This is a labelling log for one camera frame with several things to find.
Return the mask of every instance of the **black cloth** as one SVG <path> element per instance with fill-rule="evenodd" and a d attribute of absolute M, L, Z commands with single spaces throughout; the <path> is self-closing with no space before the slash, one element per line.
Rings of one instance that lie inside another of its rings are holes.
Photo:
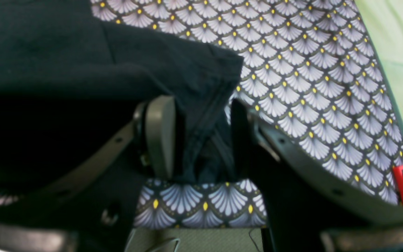
<path fill-rule="evenodd" d="M 87 0 L 0 1 L 0 176 L 50 182 L 130 121 L 138 102 L 173 95 L 182 122 L 175 180 L 236 181 L 224 107 L 242 62 L 99 21 Z"/>

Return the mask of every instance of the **black fabric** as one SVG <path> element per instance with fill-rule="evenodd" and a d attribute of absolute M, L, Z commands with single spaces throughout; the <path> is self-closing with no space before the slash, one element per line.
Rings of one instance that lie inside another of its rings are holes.
<path fill-rule="evenodd" d="M 175 180 L 235 181 L 224 106 L 242 62 L 208 44 L 99 21 L 86 0 L 2 1 L 0 179 L 49 182 L 131 120 L 138 102 L 173 95 L 184 122 Z"/>

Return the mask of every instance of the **fan pattern fabric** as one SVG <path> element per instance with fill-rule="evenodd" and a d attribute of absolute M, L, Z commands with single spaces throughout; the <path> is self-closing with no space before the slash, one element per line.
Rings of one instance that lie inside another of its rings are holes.
<path fill-rule="evenodd" d="M 398 203 L 391 168 L 403 164 L 403 138 L 352 0 L 91 2 L 94 16 L 103 21 L 237 51 L 245 62 L 232 98 L 253 106 L 336 177 Z M 134 225 L 259 227 L 266 216 L 262 195 L 249 180 L 218 185 L 150 180 Z"/>

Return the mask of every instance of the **patterned seat fabric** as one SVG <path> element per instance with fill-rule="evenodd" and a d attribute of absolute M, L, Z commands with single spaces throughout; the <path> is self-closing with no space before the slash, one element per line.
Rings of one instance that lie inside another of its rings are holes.
<path fill-rule="evenodd" d="M 403 137 L 352 0 L 91 2 L 94 16 L 104 21 L 237 51 L 245 63 L 232 98 L 255 107 L 338 178 L 398 203 L 390 168 L 403 164 Z M 13 200 L 16 196 L 0 193 L 0 205 Z M 259 227 L 266 216 L 262 196 L 249 180 L 218 185 L 150 180 L 134 225 Z"/>

